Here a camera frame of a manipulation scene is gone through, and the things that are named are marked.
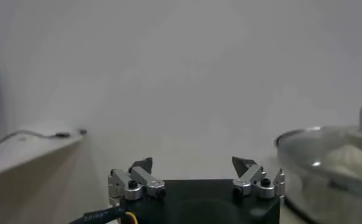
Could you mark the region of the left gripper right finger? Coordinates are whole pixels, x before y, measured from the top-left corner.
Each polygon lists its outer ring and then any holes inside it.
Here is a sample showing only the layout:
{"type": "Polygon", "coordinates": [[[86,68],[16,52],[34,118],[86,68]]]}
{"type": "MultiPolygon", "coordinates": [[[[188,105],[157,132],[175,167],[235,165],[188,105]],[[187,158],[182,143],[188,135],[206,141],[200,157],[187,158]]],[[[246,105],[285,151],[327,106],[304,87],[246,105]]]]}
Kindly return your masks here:
{"type": "Polygon", "coordinates": [[[277,197],[280,200],[285,198],[285,173],[282,168],[275,172],[268,172],[263,166],[252,159],[232,157],[232,165],[237,174],[233,179],[233,194],[241,199],[256,191],[259,198],[269,200],[277,197]]]}

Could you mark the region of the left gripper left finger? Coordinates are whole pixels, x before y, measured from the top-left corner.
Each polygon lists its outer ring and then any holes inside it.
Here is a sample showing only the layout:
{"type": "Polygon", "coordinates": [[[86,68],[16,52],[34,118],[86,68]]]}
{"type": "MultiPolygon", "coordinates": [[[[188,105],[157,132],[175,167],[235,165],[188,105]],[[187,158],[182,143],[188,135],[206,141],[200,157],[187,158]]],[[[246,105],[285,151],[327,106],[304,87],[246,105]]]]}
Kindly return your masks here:
{"type": "Polygon", "coordinates": [[[108,175],[108,196],[111,206],[120,205],[122,199],[138,201],[143,197],[163,199],[165,181],[152,175],[153,158],[135,161],[127,171],[112,169],[108,175]]]}

